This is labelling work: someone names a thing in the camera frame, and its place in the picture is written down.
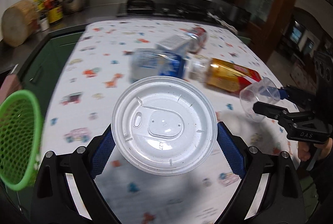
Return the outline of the person's right hand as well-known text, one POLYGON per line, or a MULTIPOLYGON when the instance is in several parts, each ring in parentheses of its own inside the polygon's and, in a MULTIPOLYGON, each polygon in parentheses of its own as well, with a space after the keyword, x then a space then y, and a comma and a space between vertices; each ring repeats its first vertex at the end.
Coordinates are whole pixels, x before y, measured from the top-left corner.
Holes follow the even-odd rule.
POLYGON ((308 144, 306 142, 298 142, 297 153, 298 158, 301 161, 308 161, 314 152, 319 149, 321 152, 318 156, 318 160, 327 157, 332 149, 332 139, 329 138, 324 144, 308 144))

